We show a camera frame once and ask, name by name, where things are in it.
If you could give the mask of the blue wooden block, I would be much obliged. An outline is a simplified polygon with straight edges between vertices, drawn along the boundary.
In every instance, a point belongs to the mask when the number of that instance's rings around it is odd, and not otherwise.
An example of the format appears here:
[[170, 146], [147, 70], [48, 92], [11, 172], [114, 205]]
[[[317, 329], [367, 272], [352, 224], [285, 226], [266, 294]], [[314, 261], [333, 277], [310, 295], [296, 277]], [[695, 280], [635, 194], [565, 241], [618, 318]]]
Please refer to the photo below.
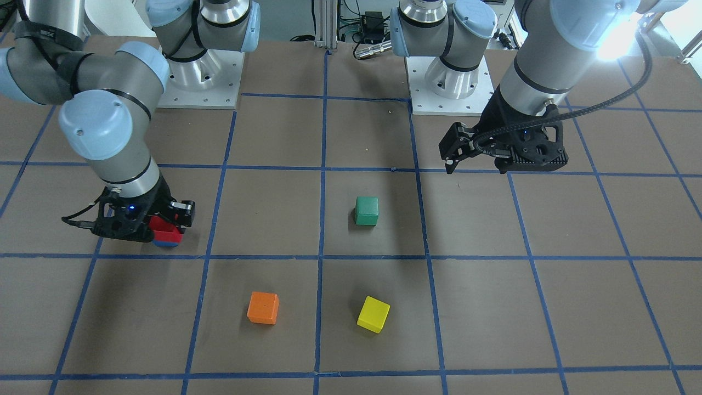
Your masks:
[[183, 234], [178, 231], [175, 233], [155, 233], [154, 239], [151, 241], [154, 245], [160, 247], [176, 247], [180, 245], [183, 239]]

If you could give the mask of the green wooden block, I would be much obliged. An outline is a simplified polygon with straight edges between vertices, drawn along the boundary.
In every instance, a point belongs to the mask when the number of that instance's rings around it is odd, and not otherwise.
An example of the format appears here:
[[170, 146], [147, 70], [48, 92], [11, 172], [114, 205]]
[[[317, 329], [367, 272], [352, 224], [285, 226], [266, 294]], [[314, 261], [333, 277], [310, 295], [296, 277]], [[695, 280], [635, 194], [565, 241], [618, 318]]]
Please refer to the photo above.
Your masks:
[[354, 223], [361, 227], [375, 227], [380, 215], [379, 199], [376, 196], [356, 197]]

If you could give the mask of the yellow wooden block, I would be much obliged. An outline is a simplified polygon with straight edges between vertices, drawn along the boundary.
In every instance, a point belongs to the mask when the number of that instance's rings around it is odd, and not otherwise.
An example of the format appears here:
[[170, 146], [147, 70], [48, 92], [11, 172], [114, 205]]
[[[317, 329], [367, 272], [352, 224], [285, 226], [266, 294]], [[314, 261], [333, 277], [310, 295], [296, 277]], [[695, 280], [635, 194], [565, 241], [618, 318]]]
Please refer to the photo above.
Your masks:
[[379, 334], [386, 324], [389, 310], [389, 303], [382, 302], [371, 296], [366, 296], [356, 324], [361, 328]]

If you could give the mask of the red wooden block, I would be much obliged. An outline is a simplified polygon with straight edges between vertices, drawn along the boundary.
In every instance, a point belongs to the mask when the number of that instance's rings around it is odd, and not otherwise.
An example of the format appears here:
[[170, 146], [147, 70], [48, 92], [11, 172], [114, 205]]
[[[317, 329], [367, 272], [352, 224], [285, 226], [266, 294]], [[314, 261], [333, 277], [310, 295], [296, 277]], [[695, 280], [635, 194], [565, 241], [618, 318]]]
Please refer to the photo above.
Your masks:
[[163, 220], [163, 218], [158, 216], [151, 216], [149, 218], [148, 227], [154, 233], [154, 235], [155, 233], [159, 232], [175, 233], [177, 231], [174, 225], [166, 222], [165, 220]]

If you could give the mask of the orange wooden block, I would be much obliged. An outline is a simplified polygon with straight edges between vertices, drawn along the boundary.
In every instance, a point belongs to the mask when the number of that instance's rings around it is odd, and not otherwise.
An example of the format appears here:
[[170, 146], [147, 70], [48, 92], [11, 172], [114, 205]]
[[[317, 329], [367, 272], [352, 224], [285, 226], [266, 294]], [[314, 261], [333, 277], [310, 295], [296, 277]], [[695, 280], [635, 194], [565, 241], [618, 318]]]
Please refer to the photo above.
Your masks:
[[275, 325], [278, 320], [279, 296], [274, 293], [253, 291], [247, 317], [252, 323]]

